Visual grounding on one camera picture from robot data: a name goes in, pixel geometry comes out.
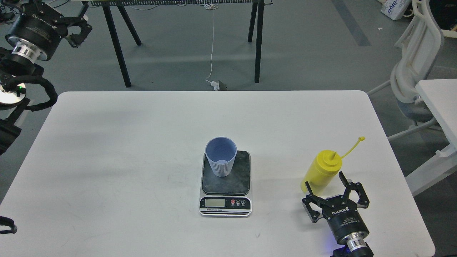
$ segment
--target black table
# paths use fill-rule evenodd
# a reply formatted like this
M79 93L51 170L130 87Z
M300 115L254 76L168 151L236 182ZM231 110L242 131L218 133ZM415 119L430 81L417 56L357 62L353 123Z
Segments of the black table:
M252 3L251 19L249 23L248 42L252 42L254 33L255 17L257 16L257 39L255 45L255 72L254 82L259 83L260 80L260 54L262 50L262 28L263 28L263 10L265 7L265 0L100 0L91 1L92 6L101 6L105 14L106 23L110 31L111 40L113 42L114 50L116 51L117 60L121 68L122 77L126 87L131 87L130 77L128 76L127 67L125 65L124 56L122 54L121 45L117 36L116 27L112 18L111 6L116 6L125 23L127 24L130 33L132 34L138 46L141 45L141 40L133 26L124 6L128 5L192 5L192 4L233 4L233 3Z

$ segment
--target black table leg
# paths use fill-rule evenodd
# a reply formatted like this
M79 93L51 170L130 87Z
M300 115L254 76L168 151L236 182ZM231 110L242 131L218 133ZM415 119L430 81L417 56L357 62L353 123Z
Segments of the black table leg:
M130 78L128 77L127 66L125 65L124 55L122 54L121 44L117 37L116 27L114 27L113 16L109 6L103 6L103 12L105 13L106 23L108 24L108 30L110 31L111 40L113 42L114 51L116 52L117 61L121 68L122 77L124 79L125 87L131 87Z
M249 23L248 42L252 42L252 34L254 34L255 15L257 13L257 5L258 5L258 3L256 3L256 2L252 3L251 22Z
M132 34L133 38L135 39L135 42L137 43L138 46L141 45L141 40L140 37L137 34L137 31L135 30L135 27L132 24L132 21L130 20L130 17L128 16L127 12L125 11L124 6L118 6L119 12L122 15L122 18L124 18L125 24L127 24L128 29L130 30L130 33Z
M259 1L259 14L257 16L257 38L255 39L255 73L254 82L260 81L260 54L262 53L262 28L263 28L263 9L265 7L265 0Z

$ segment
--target yellow squeeze bottle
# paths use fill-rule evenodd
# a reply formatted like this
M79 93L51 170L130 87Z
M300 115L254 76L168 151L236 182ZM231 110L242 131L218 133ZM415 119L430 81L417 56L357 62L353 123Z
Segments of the yellow squeeze bottle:
M363 140L365 140L365 137L359 137L357 143L341 157L337 152L331 150L323 150L318 153L300 184L302 191L304 193L307 192L308 189L305 182L308 181L313 194L321 194L332 178L340 171L343 165L342 159Z

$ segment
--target chair backrest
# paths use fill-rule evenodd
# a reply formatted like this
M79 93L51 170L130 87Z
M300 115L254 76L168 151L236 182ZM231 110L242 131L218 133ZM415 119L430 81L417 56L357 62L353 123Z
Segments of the chair backrest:
M391 87L403 103L414 102L416 84L430 73L443 44L443 33L431 14L429 1L412 0L414 18L395 44L402 48L402 58L394 68Z

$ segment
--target cardboard box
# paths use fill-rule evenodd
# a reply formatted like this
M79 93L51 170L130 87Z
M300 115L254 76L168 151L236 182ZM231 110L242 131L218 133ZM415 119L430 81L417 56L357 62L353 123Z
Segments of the cardboard box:
M395 21L401 19L410 3L411 0L387 0L381 9L381 12Z

